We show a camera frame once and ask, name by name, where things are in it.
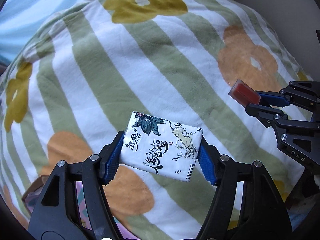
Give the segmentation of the cardboard box pink teal flaps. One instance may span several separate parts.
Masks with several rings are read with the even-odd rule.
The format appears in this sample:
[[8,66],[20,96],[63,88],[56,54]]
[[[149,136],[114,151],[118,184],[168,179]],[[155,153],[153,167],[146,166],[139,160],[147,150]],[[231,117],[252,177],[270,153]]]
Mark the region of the cardboard box pink teal flaps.
[[[35,204],[48,178],[49,176],[40,176],[30,185],[30,187],[23,194],[22,202],[30,214],[33,213]],[[77,181],[75,188],[77,208],[79,211],[81,224],[84,228],[91,230],[92,227],[87,213],[82,182]],[[127,230],[116,218],[114,220],[116,221],[116,225],[124,239],[139,239],[133,233],[129,232],[129,230]]]

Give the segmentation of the striped floral blanket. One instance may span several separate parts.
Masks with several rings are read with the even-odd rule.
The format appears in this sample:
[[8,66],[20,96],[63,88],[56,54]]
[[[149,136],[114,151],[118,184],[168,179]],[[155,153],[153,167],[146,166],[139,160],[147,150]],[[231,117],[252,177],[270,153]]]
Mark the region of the striped floral blanket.
[[[319,188],[273,127],[228,95],[237,79],[256,92],[312,81],[261,13],[234,0],[83,0],[50,16],[1,75],[1,200],[22,229],[13,238],[35,239],[30,185],[61,160],[100,153],[137,111],[201,128],[236,162],[262,162],[292,226],[281,239],[315,239]],[[103,191],[139,239],[197,239],[216,187],[196,158],[188,182],[119,163]]]

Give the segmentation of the white blue tissue pack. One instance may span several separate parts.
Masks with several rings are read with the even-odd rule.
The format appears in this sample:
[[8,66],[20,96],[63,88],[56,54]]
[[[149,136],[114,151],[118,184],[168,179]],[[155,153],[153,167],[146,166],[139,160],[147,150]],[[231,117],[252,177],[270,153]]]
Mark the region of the white blue tissue pack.
[[132,168],[188,182],[202,135],[201,128],[134,111],[119,160]]

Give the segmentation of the red lip gloss tube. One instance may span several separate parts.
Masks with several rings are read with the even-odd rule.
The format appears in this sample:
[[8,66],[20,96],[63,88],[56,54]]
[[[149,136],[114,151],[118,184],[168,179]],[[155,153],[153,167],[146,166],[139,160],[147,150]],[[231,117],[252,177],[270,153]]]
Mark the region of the red lip gloss tube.
[[246,107],[250,103],[258,105],[261,99],[261,96],[255,90],[240,79],[237,79],[228,95],[243,107]]

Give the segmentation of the light blue sheer curtain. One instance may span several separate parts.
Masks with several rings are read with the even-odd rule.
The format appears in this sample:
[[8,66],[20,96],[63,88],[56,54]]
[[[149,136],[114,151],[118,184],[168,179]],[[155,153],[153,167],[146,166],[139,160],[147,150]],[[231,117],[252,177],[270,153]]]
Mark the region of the light blue sheer curtain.
[[1,63],[9,65],[53,13],[83,0],[7,0],[1,9]]

